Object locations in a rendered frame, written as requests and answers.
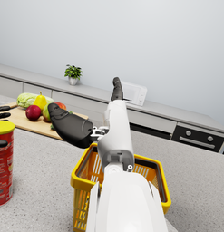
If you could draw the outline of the yellow slatted basket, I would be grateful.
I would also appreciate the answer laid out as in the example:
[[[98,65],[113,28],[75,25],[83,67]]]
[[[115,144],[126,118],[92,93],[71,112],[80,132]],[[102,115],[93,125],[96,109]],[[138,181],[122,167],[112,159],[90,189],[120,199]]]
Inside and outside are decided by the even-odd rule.
[[[166,214],[171,205],[163,167],[155,159],[134,155],[133,171],[141,174],[159,191],[163,213]],[[89,209],[90,191],[95,183],[103,182],[102,165],[97,152],[97,144],[93,143],[87,148],[76,164],[71,174],[71,186],[74,188],[73,196],[73,231],[85,232]]]

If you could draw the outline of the red potato chip can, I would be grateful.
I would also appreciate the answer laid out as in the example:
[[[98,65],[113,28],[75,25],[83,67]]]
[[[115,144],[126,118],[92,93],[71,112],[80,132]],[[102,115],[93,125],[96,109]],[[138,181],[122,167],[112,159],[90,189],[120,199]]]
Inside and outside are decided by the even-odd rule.
[[[0,206],[13,196],[13,150],[15,125],[0,121]]]

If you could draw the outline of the green cabbage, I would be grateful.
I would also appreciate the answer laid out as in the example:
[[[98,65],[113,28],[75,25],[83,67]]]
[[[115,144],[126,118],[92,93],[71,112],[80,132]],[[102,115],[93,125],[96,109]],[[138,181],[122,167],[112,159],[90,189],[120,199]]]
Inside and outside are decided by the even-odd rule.
[[[28,108],[30,105],[34,105],[34,100],[37,96],[38,95],[34,93],[28,93],[28,92],[21,93],[17,97],[17,104],[20,107]],[[51,103],[54,101],[52,98],[49,98],[49,97],[45,97],[45,98],[47,100],[47,103]]]

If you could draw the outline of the wooden cutting board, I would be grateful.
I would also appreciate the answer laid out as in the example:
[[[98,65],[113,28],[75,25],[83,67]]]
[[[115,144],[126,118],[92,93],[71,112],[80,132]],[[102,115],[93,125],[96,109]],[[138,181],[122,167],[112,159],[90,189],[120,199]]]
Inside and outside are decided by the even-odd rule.
[[[40,117],[37,121],[30,121],[25,116],[25,110],[19,107],[15,102],[1,105],[9,106],[11,116],[8,118],[12,122],[15,128],[27,130],[35,133],[42,134],[60,140],[61,137],[55,130],[52,130],[49,122],[45,122],[43,117]]]

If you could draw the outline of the red apple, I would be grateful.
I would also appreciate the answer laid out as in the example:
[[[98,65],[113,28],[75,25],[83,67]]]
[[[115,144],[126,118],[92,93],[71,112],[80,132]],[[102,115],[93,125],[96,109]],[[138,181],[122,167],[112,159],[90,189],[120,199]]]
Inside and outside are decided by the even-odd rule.
[[[30,121],[37,121],[41,116],[41,109],[37,105],[30,105],[25,110],[26,118]]]

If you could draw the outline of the yellow pear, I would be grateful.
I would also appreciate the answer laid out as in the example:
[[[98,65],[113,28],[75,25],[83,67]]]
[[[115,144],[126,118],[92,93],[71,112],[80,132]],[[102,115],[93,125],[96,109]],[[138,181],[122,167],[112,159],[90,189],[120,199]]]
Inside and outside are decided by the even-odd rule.
[[[44,109],[46,104],[47,100],[41,93],[34,100],[34,105],[38,106],[41,110]]]

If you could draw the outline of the green apple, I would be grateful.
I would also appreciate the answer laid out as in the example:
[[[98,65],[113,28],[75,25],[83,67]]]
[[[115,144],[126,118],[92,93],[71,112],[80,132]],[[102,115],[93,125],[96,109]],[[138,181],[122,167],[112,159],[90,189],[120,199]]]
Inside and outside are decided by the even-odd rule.
[[[44,121],[46,122],[50,122],[51,119],[50,119],[50,115],[49,115],[49,111],[48,111],[48,105],[50,103],[47,103],[44,108],[43,108],[43,111],[42,111],[42,114],[43,114],[43,117],[44,117]]]

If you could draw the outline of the white microwave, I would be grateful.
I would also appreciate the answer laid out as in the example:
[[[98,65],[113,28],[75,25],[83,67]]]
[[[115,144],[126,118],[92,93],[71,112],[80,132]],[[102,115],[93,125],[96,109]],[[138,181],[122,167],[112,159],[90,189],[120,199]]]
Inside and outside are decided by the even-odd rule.
[[[137,84],[122,82],[123,99],[130,104],[142,106],[147,94],[147,88]]]

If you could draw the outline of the grey kitchen counter cabinets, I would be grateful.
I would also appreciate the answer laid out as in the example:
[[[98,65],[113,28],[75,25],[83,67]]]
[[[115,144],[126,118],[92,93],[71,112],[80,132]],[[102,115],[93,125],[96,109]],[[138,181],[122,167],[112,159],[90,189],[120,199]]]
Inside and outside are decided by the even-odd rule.
[[[16,98],[22,92],[42,93],[64,103],[70,111],[101,121],[111,98],[110,91],[82,84],[70,85],[58,79],[0,64],[0,95]],[[211,117],[170,106],[145,101],[142,106],[127,105],[131,128],[135,131],[171,140],[178,122],[224,133],[224,126]],[[224,143],[219,153],[224,154]]]

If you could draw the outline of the red orange peach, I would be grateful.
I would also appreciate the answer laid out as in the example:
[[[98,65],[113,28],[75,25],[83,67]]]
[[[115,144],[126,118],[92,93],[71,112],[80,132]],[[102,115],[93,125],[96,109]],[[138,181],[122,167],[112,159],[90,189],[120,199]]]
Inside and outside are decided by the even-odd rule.
[[[54,102],[54,103],[56,104],[56,106],[54,107],[54,109],[57,109],[59,107],[61,109],[67,110],[66,106],[63,103],[60,103],[60,102]]]

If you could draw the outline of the potted green plant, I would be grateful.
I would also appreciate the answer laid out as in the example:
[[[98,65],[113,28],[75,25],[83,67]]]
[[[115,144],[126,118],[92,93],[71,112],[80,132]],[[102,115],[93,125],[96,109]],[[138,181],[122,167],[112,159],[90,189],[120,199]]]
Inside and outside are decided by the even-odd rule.
[[[82,69],[80,67],[67,64],[64,76],[68,78],[69,83],[74,86],[78,83],[82,76]]]

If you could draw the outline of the black built-in oven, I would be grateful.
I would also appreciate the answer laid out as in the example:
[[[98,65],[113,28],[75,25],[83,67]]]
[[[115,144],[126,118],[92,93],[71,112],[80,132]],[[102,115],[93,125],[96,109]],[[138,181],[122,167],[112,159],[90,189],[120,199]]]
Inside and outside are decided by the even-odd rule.
[[[178,122],[171,139],[204,150],[219,152],[224,143],[224,133]]]

